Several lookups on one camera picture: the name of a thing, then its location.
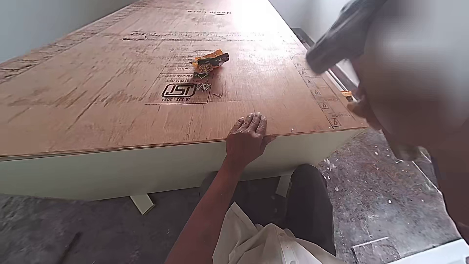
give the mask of concrete floor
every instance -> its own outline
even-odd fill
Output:
[[[442,196],[420,167],[395,159],[384,136],[357,135],[318,166],[334,206],[338,257],[388,263],[459,238]],[[278,178],[241,182],[234,199],[253,222],[277,222]],[[199,189],[151,194],[140,215],[130,198],[95,202],[0,195],[0,263],[56,263],[77,232],[65,264],[163,263],[198,203]],[[249,200],[263,204],[248,208]]]

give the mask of stamped logo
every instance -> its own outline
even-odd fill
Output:
[[[189,98],[196,94],[196,84],[168,84],[161,97],[164,98]]]

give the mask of hand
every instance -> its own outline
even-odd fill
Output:
[[[274,136],[265,136],[267,118],[261,113],[250,113],[246,118],[236,121],[227,136],[226,162],[239,169],[244,169],[249,163],[264,153],[267,144]]]

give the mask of person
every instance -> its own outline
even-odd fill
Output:
[[[286,229],[254,225],[235,202],[230,206],[243,169],[275,139],[265,135],[266,128],[261,113],[234,124],[226,140],[226,158],[166,264],[343,264],[334,256],[332,205],[325,179],[315,167],[303,164],[292,174]]]
[[[352,60],[359,101],[349,109],[388,140],[428,150],[446,210],[469,242],[466,7],[460,0],[386,1],[364,53]]]

